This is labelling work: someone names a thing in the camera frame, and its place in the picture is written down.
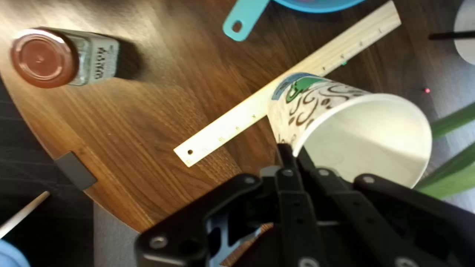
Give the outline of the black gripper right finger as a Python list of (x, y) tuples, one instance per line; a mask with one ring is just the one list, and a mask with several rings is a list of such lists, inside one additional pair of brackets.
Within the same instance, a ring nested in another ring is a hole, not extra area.
[(346, 261), (361, 267), (475, 267), (475, 215), (431, 196), (361, 174), (345, 181), (299, 157), (318, 221), (327, 223)]

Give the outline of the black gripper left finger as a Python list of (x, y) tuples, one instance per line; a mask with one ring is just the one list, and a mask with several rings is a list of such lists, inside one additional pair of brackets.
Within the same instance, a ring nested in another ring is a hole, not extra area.
[(141, 233), (138, 267), (321, 267), (322, 236), (293, 148), (267, 175), (239, 174)]

